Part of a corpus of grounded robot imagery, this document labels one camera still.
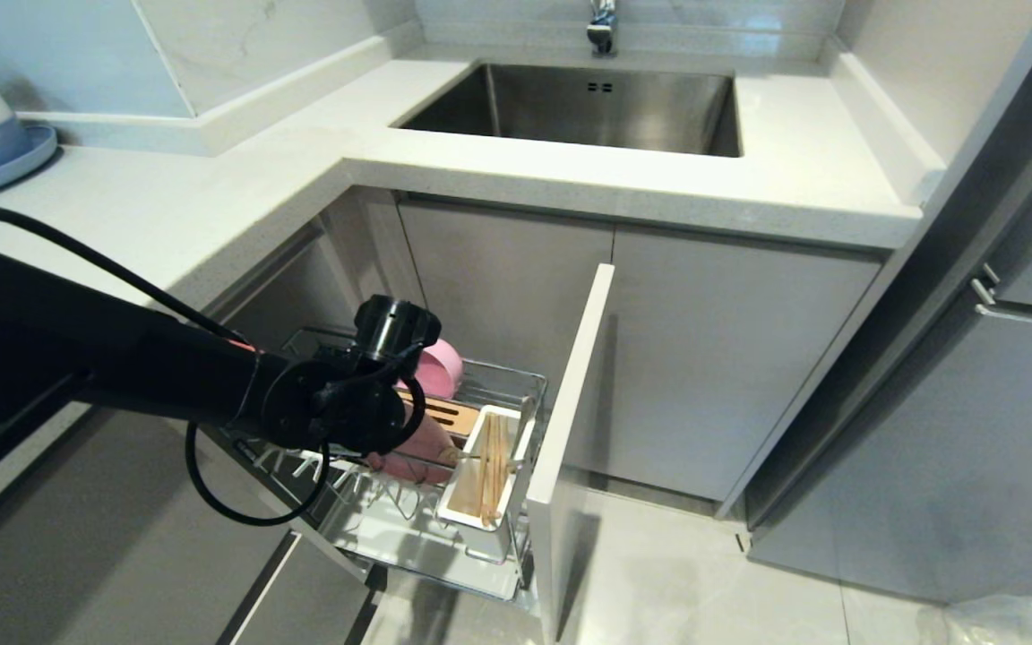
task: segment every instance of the cabinet door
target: cabinet door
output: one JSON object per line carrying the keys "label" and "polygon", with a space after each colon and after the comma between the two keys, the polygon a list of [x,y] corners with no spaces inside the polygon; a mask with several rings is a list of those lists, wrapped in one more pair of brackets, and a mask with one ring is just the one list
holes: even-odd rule
{"label": "cabinet door", "polygon": [[398,207],[442,337],[462,356],[542,373],[550,404],[591,268],[611,261],[611,226],[430,201]]}
{"label": "cabinet door", "polygon": [[[205,506],[161,419],[101,412],[72,431],[0,498],[0,642],[216,642],[284,529]],[[200,465],[227,504],[271,513],[246,473]]]}
{"label": "cabinet door", "polygon": [[528,531],[536,558],[536,591],[544,641],[556,642],[568,620],[567,601],[581,583],[574,570],[577,553],[589,551],[594,531],[582,513],[582,489],[586,486],[582,465],[588,461],[590,442],[600,411],[603,380],[600,362],[607,347],[609,320],[606,315],[615,268],[601,265],[590,282],[574,343],[568,354],[556,407],[548,420],[544,444],[528,480]]}
{"label": "cabinet door", "polygon": [[878,262],[623,227],[615,266],[613,402],[588,465],[723,499]]}

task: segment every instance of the black cable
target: black cable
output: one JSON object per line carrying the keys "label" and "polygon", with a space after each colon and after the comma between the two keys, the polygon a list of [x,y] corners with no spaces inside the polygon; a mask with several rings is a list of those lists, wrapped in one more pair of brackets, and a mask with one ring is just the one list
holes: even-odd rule
{"label": "black cable", "polygon": [[236,331],[222,327],[214,319],[201,314],[201,312],[196,309],[189,307],[180,299],[172,297],[164,290],[157,289],[152,283],[147,281],[140,275],[134,273],[131,269],[126,268],[126,266],[120,265],[117,261],[110,260],[110,258],[97,252],[97,250],[91,249],[82,241],[75,240],[75,238],[66,235],[62,231],[58,231],[57,228],[49,224],[42,224],[41,221],[33,220],[31,217],[26,217],[21,213],[12,212],[12,209],[7,209],[0,207],[0,221],[3,224],[9,224],[11,226],[17,226],[22,228],[26,232],[33,233],[39,237],[44,238],[47,241],[53,241],[53,244],[58,245],[68,252],[77,255],[77,257],[83,258],[93,264],[105,270],[106,273],[115,275],[122,282],[126,282],[130,285],[142,291],[143,294],[151,296],[156,299],[157,302],[163,304],[172,311],[178,312],[178,314],[185,317],[189,322],[195,323],[198,327],[202,327],[204,330],[209,331],[215,335],[221,336],[222,338],[233,338],[237,343],[245,343],[246,338],[243,338],[240,334]]}
{"label": "black cable", "polygon": [[[238,334],[237,331],[233,331],[226,327],[222,327],[214,319],[201,314],[201,312],[196,309],[189,307],[180,299],[172,297],[164,290],[157,289],[151,282],[147,281],[140,275],[134,273],[132,270],[126,268],[126,266],[120,265],[117,261],[110,260],[109,257],[102,255],[97,252],[97,250],[91,249],[91,247],[86,246],[83,241],[75,240],[75,238],[66,235],[62,231],[58,231],[57,228],[53,226],[41,223],[41,221],[33,220],[33,218],[26,217],[21,213],[12,212],[12,209],[0,207],[0,221],[3,224],[9,224],[11,226],[17,226],[22,228],[24,231],[33,233],[39,237],[44,238],[47,241],[52,241],[54,245],[62,247],[62,249],[68,250],[68,252],[77,255],[77,257],[83,258],[93,264],[105,270],[106,273],[115,275],[121,281],[126,282],[127,285],[134,287],[135,289],[142,291],[149,297],[155,299],[155,301],[160,302],[176,314],[182,315],[190,322],[195,323],[195,325],[204,328],[204,330],[212,331],[213,334],[221,336],[222,338],[234,340],[237,343],[246,344],[250,348],[253,348],[255,359],[254,359],[254,372],[253,376],[249,379],[249,384],[246,385],[246,392],[241,395],[241,405],[238,407],[236,414],[234,414],[233,420],[230,424],[241,415],[241,410],[245,410],[246,400],[249,398],[250,391],[254,388],[254,382],[257,380],[257,375],[259,366],[261,366],[261,352],[250,346],[246,337]],[[214,493],[209,491],[208,487],[205,486],[205,481],[201,480],[200,471],[197,470],[197,424],[193,421],[189,422],[186,428],[186,471],[189,473],[190,481],[193,482],[193,487],[196,487],[197,493],[215,511],[225,515],[226,518],[234,519],[243,524],[249,524],[250,526],[276,526],[276,524],[282,524],[288,522],[290,519],[299,517],[304,511],[308,511],[316,498],[319,497],[321,491],[324,489],[324,477],[322,475],[321,480],[313,489],[313,493],[310,497],[304,501],[301,506],[298,506],[294,511],[282,515],[279,518],[253,518],[250,515],[241,514],[233,509],[229,509],[228,506],[222,504]]]}
{"label": "black cable", "polygon": [[[322,451],[321,458],[328,460],[328,451]],[[186,472],[189,473],[190,481],[193,481],[193,487],[196,487],[197,494],[209,507],[218,513],[225,515],[226,518],[233,519],[243,524],[249,524],[250,526],[278,526],[278,524],[286,523],[290,519],[299,518],[300,515],[311,509],[313,504],[316,503],[316,498],[320,497],[328,477],[327,473],[321,473],[321,478],[313,486],[313,492],[298,507],[284,515],[278,515],[276,518],[255,518],[253,515],[238,513],[230,509],[230,507],[225,506],[225,504],[222,504],[221,499],[215,497],[214,491],[209,490],[208,486],[205,486],[205,480],[201,478],[201,473],[197,469],[197,424],[193,421],[190,421],[186,425]]]}
{"label": "black cable", "polygon": [[405,382],[405,387],[409,388],[409,393],[413,395],[413,414],[409,417],[409,421],[405,422],[405,427],[400,430],[400,433],[405,436],[405,441],[409,441],[413,437],[413,432],[421,427],[426,405],[424,402],[424,390],[421,388],[421,384],[416,377],[406,377],[401,381]]}

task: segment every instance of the floor tile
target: floor tile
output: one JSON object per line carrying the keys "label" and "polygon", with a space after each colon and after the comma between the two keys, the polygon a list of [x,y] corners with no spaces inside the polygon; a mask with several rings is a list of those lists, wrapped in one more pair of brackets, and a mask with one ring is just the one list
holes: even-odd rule
{"label": "floor tile", "polygon": [[[848,645],[839,585],[749,562],[743,526],[591,491],[568,645]],[[534,645],[540,619],[405,574],[362,645]]]}
{"label": "floor tile", "polygon": [[537,645],[540,619],[515,606],[390,572],[362,645]]}
{"label": "floor tile", "polygon": [[589,493],[598,539],[565,642],[845,645],[839,585],[749,562],[737,522]]}
{"label": "floor tile", "polygon": [[921,642],[918,621],[938,619],[934,605],[843,587],[849,645],[912,645]]}

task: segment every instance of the refrigerator handle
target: refrigerator handle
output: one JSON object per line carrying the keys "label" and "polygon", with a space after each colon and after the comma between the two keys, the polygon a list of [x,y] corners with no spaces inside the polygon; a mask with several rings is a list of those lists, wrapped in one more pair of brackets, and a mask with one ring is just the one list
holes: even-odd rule
{"label": "refrigerator handle", "polygon": [[1017,320],[1020,323],[1032,323],[1032,304],[1025,302],[998,302],[995,294],[986,285],[982,285],[978,278],[970,281],[970,287],[974,293],[978,294],[981,302],[974,305],[974,311],[978,314],[991,318],[1002,318],[1004,320]]}

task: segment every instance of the pink cup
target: pink cup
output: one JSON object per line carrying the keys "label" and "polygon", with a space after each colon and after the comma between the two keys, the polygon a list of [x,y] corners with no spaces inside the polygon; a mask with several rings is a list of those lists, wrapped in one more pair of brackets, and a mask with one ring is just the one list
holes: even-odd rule
{"label": "pink cup", "polygon": [[445,340],[424,348],[417,366],[417,383],[425,395],[453,398],[463,377],[464,360]]}

